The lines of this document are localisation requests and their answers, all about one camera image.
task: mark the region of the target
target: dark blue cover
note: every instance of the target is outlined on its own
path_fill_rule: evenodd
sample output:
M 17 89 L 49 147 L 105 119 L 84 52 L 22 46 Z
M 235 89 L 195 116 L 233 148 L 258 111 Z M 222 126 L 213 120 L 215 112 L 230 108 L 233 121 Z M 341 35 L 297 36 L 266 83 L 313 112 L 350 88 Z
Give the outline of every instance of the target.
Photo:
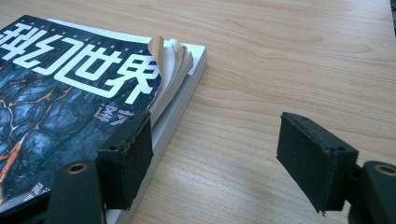
M 30 16 L 1 30 L 0 213 L 49 191 L 64 164 L 94 159 L 160 83 L 145 43 Z

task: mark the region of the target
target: table surface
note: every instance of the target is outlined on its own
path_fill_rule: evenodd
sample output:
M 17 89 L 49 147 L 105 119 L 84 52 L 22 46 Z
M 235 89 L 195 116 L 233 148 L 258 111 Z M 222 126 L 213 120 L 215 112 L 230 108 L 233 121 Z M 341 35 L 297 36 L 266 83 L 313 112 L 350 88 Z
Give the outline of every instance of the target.
M 131 223 L 347 223 L 276 159 L 284 111 L 396 163 L 389 0 L 0 0 L 23 14 L 206 45 L 208 67 Z

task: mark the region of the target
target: book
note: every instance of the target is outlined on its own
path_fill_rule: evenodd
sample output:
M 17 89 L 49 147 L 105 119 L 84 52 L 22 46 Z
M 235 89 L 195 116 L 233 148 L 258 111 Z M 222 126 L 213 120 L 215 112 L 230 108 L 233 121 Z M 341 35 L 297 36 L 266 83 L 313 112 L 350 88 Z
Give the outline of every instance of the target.
M 175 39 L 30 16 L 1 30 L 0 214 L 49 191 L 57 168 L 94 159 L 123 119 L 148 110 L 147 175 L 128 213 L 106 212 L 108 223 L 128 222 L 206 64 L 204 46 Z

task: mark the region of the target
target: clamp jaw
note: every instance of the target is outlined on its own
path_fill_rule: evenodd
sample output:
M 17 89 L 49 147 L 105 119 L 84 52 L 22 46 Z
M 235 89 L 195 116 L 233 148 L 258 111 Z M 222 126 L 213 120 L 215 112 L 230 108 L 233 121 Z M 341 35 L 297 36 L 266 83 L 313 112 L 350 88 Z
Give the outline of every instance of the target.
M 130 117 L 94 161 L 66 164 L 50 193 L 13 208 L 0 223 L 106 223 L 106 209 L 131 207 L 152 157 L 149 113 Z
M 283 113 L 277 158 L 317 212 L 351 204 L 349 223 L 396 223 L 396 166 L 356 164 L 359 151 L 311 119 Z

